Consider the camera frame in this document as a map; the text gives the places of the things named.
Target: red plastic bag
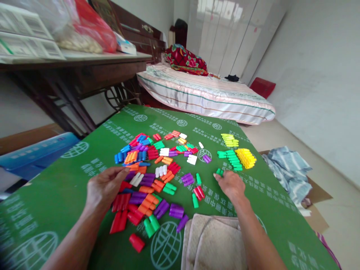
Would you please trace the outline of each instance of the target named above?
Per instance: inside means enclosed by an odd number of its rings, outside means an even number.
[[[116,52],[116,37],[112,29],[86,0],[75,0],[78,19],[73,20],[77,33],[93,38],[105,52]]]

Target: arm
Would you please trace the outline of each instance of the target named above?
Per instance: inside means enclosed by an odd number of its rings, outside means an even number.
[[[240,176],[232,171],[225,171],[223,177],[218,174],[214,174],[214,177],[235,207],[249,269],[286,270],[276,248],[255,216],[250,201],[245,197],[245,184]]]
[[[45,263],[43,270],[87,268],[100,224],[128,173],[129,168],[112,167],[89,180],[86,204],[79,220]]]

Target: mattress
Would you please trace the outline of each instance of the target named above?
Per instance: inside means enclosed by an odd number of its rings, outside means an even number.
[[[159,102],[188,113],[259,125],[275,108],[241,82],[175,71],[164,63],[137,73],[139,83]]]

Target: green board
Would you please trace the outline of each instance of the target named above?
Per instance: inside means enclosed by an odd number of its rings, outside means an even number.
[[[143,132],[162,137],[177,130],[187,135],[187,141],[200,150],[196,165],[186,162],[183,155],[174,157],[181,170],[171,181],[177,186],[174,196],[159,194],[169,203],[185,208],[191,218],[194,213],[236,216],[235,209],[223,194],[213,173],[218,168],[231,169],[227,159],[216,152],[226,151],[221,133],[238,139],[239,148],[249,149],[257,158],[255,166],[239,172],[246,184],[245,194],[266,233],[289,269],[337,269],[338,267],[300,215],[287,193],[276,180],[244,132],[234,121],[203,117],[182,112],[129,105],[79,142],[55,163],[0,204],[0,248],[5,266],[12,269],[40,269],[79,218],[86,199],[86,184],[90,177],[114,166],[114,155]],[[166,147],[177,146],[177,140],[164,140]],[[202,156],[212,158],[206,164]],[[152,165],[148,172],[155,172]],[[199,208],[192,205],[192,189],[184,187],[180,177],[186,173],[200,174],[206,195]],[[176,233],[180,220],[165,214],[160,230],[148,239],[143,226],[127,222],[126,230],[109,235],[115,214],[106,215],[98,235],[89,267],[91,269],[179,269],[181,265],[183,231]],[[138,254],[129,242],[136,233],[146,243]]]

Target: hand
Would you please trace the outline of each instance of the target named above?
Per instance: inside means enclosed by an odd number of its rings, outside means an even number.
[[[214,177],[222,191],[229,197],[233,204],[239,199],[242,200],[245,198],[245,184],[238,174],[226,170],[224,171],[223,177],[218,174],[214,174]]]
[[[128,167],[111,167],[92,177],[87,184],[85,208],[90,212],[99,211],[105,214],[129,171]]]

